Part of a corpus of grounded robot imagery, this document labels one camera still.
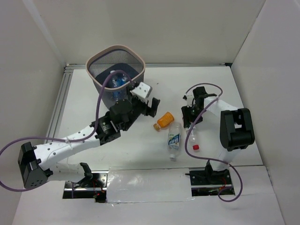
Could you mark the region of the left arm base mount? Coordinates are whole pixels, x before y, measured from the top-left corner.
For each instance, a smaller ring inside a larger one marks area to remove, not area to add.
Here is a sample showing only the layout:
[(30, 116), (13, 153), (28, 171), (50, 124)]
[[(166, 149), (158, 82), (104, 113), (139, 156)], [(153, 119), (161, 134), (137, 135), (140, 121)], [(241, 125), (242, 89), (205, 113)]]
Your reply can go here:
[(108, 170), (91, 171), (92, 179), (83, 186), (66, 181), (62, 199), (92, 199), (96, 203), (106, 203), (108, 172)]

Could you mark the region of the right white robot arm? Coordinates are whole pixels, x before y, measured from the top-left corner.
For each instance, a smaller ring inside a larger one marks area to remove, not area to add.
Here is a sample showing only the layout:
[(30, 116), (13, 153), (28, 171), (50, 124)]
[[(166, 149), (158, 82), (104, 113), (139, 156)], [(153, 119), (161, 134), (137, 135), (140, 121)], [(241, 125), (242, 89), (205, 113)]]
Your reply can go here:
[(190, 89), (193, 94), (185, 93), (183, 99), (186, 100), (187, 105), (181, 108), (183, 127), (187, 131), (185, 145), (194, 151), (199, 150), (196, 124), (203, 121), (205, 112), (212, 113), (220, 121), (219, 139), (222, 149), (215, 160), (206, 159), (207, 164), (204, 169), (205, 180), (214, 184), (225, 175), (236, 155), (254, 143), (251, 113), (247, 108), (237, 108), (221, 100), (222, 90), (217, 95), (207, 93), (203, 86), (193, 86)]

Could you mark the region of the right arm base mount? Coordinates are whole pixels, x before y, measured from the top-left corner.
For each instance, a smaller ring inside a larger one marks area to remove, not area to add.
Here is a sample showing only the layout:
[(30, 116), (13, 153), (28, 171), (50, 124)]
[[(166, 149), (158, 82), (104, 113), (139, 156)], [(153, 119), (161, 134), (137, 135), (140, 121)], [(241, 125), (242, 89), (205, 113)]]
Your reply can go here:
[(204, 169), (189, 170), (185, 175), (190, 179), (193, 197), (218, 195), (235, 195), (229, 170), (212, 171), (208, 166)]

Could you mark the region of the bottle red label red cap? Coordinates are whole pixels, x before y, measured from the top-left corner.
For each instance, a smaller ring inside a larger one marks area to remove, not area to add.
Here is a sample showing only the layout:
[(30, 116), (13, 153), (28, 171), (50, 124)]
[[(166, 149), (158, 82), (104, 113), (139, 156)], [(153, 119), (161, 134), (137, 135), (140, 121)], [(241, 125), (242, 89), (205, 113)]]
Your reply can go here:
[(193, 127), (191, 129), (191, 127), (188, 127), (185, 129), (186, 134), (188, 134), (189, 131), (190, 135), (188, 137), (188, 141), (187, 141), (187, 147), (189, 150), (192, 150), (194, 152), (199, 152), (200, 151), (200, 146), (199, 146), (199, 138), (198, 138), (198, 133), (197, 133), (197, 129), (196, 127)]

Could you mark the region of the clear bottle blue cap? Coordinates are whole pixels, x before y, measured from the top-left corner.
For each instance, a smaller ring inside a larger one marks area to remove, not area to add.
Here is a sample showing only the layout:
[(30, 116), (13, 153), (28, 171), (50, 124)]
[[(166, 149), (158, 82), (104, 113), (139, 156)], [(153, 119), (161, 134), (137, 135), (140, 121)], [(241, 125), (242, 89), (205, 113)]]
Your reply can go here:
[(123, 99), (127, 99), (127, 98), (128, 98), (128, 95), (127, 95), (126, 90), (114, 91), (112, 93), (112, 101), (113, 102), (123, 100)]

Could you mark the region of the clear bottle blue label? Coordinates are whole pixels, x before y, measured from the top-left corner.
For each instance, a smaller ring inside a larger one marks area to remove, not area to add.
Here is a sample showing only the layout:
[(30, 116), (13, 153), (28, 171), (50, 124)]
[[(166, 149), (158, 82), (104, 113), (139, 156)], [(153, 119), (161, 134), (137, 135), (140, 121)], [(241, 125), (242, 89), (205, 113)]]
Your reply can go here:
[(116, 73), (109, 81), (109, 88), (118, 88), (129, 81), (128, 76), (124, 73)]

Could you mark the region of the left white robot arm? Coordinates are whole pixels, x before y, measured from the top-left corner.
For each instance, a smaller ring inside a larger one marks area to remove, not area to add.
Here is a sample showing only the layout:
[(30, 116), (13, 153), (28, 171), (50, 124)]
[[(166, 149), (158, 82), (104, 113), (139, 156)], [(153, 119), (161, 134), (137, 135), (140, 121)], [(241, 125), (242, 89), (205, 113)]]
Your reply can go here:
[(127, 131), (142, 114), (155, 117), (160, 101), (143, 100), (140, 87), (128, 90), (128, 99), (119, 100), (109, 111), (90, 125), (67, 136), (62, 142), (50, 142), (33, 146), (26, 142), (21, 146), (18, 164), (25, 189), (34, 189), (50, 180), (65, 180), (80, 187), (89, 186), (94, 175), (87, 163), (62, 163), (62, 160), (91, 148), (112, 142)]

